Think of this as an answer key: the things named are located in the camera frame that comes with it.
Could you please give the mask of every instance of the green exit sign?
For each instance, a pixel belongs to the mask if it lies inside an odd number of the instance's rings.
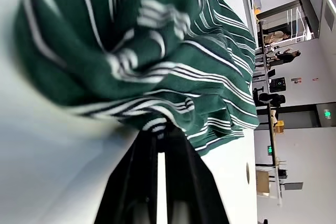
[[[272,153],[273,153],[273,149],[272,149],[272,146],[268,146],[267,147],[267,152],[268,152],[268,156],[271,156],[272,155]]]

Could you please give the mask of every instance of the knit fabric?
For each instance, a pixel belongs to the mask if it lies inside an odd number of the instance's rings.
[[[70,113],[158,137],[170,120],[201,155],[258,125],[255,41],[223,0],[22,0],[15,37]]]

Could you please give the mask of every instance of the ceiling light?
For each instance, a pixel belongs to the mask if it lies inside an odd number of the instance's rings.
[[[333,11],[336,13],[336,6],[335,4],[333,3],[332,0],[328,0],[329,4],[330,4],[330,7],[333,9]]]

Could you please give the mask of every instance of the cardboard box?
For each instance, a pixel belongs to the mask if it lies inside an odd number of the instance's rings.
[[[269,193],[269,174],[263,170],[256,171],[257,178],[257,192]]]

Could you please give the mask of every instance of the white ceiling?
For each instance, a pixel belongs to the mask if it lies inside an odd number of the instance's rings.
[[[334,29],[333,31],[331,31],[324,18],[324,8],[326,6],[327,0],[310,1],[315,9],[317,17],[320,19],[321,22],[319,41],[323,49],[323,57],[327,61],[328,66],[336,81],[336,13],[334,13]]]
[[[334,79],[336,80],[336,13],[334,12],[335,21],[333,25],[333,31],[331,31],[324,18],[324,10],[325,10],[326,4],[328,4],[328,1],[323,0],[323,12],[322,12],[322,18],[321,18],[321,28],[320,28],[319,40],[320,40],[320,44],[322,46],[326,61],[328,62],[330,70],[334,76]]]

